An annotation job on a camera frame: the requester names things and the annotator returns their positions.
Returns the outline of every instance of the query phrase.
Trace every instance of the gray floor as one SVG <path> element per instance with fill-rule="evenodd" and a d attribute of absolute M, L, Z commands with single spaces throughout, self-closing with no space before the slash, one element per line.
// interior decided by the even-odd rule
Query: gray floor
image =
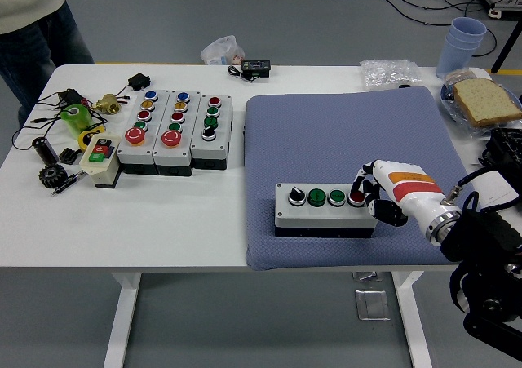
<path fill-rule="evenodd" d="M 461 16 L 454 9 L 424 11 L 392 1 L 426 22 L 448 24 Z M 383 0 L 69 0 L 69 5 L 98 62 L 198 64 L 205 46 L 234 34 L 247 58 L 272 64 L 408 59 L 435 66 L 447 32 L 402 18 Z M 515 18 L 491 20 L 486 11 L 471 16 L 497 36 L 496 51 L 471 62 L 489 69 Z M 522 69 L 520 43 L 503 69 Z M 488 34 L 479 52 L 492 47 Z M 520 77 L 494 79 L 522 94 Z M 0 101 L 3 160 L 17 109 L 3 83 Z M 427 273 L 415 286 L 434 366 L 519 366 L 465 333 L 448 280 L 449 273 Z M 351 274 L 340 273 L 145 275 L 126 367 L 408 366 L 396 304 L 391 302 L 390 322 L 363 325 L 353 308 L 357 287 Z M 393 300 L 389 276 L 377 287 Z M 0 291 L 0 366 L 103 365 L 119 291 L 110 275 L 3 271 Z"/>

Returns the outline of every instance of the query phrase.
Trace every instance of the bread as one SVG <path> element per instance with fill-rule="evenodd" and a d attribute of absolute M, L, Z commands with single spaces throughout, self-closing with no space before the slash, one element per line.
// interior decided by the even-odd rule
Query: bread
<path fill-rule="evenodd" d="M 522 111 L 506 90 L 487 78 L 457 82 L 453 85 L 453 95 L 473 127 L 522 119 Z"/>

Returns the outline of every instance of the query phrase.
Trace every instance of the stacked cups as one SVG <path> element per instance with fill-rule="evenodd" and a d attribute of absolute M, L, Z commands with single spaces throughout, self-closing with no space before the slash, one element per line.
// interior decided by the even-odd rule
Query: stacked cups
<path fill-rule="evenodd" d="M 436 75 L 438 78 L 467 66 L 488 29 L 480 21 L 458 17 L 451 22 L 440 53 Z"/>

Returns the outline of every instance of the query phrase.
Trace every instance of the jeans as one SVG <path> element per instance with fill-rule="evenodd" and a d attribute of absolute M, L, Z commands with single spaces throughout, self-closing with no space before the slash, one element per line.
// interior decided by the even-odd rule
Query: jeans
<path fill-rule="evenodd" d="M 22 29 L 0 34 L 0 75 L 21 103 L 20 127 L 62 64 L 94 64 L 66 2 Z"/>

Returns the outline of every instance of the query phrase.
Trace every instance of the blue button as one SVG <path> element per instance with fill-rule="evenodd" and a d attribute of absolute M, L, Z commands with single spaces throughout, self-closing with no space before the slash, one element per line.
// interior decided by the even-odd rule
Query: blue button
<path fill-rule="evenodd" d="M 181 92 L 178 94 L 178 101 L 184 101 L 185 103 L 190 100 L 190 95 L 187 92 Z"/>
<path fill-rule="evenodd" d="M 145 93 L 145 99 L 146 100 L 156 101 L 157 100 L 157 93 L 155 91 L 148 91 L 147 93 Z"/>

